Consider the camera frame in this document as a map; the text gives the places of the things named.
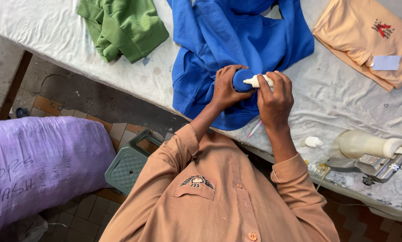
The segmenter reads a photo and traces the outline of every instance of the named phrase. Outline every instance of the green plastic stool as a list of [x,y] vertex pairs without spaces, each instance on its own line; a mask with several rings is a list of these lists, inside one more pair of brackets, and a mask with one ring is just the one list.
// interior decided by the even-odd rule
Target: green plastic stool
[[150,130],[143,129],[137,136],[129,140],[114,158],[105,172],[105,180],[119,191],[129,195],[138,176],[141,173],[150,153],[138,146],[141,140],[147,139],[157,146],[162,142],[149,134]]

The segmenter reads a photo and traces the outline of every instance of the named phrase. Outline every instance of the green hoodie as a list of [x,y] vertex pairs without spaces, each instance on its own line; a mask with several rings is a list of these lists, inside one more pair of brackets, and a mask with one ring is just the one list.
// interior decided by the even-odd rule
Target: green hoodie
[[80,0],[77,14],[107,63],[119,53],[134,63],[169,36],[152,0]]

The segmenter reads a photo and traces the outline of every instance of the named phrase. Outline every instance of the plastic bottle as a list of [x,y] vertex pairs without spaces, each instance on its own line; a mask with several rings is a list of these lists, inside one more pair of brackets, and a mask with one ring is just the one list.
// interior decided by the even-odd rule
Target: plastic bottle
[[309,136],[306,138],[306,145],[310,147],[322,146],[324,143],[318,137]]
[[[265,80],[267,80],[268,86],[269,86],[269,87],[273,87],[273,80],[271,80],[271,79],[270,79],[268,76],[266,76],[266,75],[262,75],[262,76],[265,78]],[[253,88],[259,87],[257,75],[254,75],[251,79],[246,79],[246,80],[244,80],[243,83],[251,84]]]
[[349,158],[358,159],[370,154],[382,158],[392,158],[402,146],[402,139],[382,139],[361,130],[350,130],[338,139],[338,148]]

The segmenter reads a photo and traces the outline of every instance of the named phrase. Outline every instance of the shirt placket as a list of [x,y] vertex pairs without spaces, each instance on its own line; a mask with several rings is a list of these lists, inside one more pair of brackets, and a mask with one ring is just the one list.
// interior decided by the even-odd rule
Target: shirt placket
[[255,218],[252,203],[249,198],[249,193],[241,182],[240,167],[231,163],[232,175],[234,177],[233,186],[237,192],[238,205],[240,206],[241,216],[243,217],[243,241],[261,241],[258,223]]

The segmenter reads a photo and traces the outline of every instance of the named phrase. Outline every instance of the person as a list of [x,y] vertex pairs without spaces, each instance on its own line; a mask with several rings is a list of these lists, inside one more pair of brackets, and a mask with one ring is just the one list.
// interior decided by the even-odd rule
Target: person
[[326,200],[292,142],[288,116],[294,98],[287,76],[267,72],[274,91],[257,77],[277,191],[230,138],[207,134],[225,108],[255,92],[233,89],[232,78],[243,68],[229,65],[216,73],[211,102],[151,154],[100,242],[339,241],[322,210]]

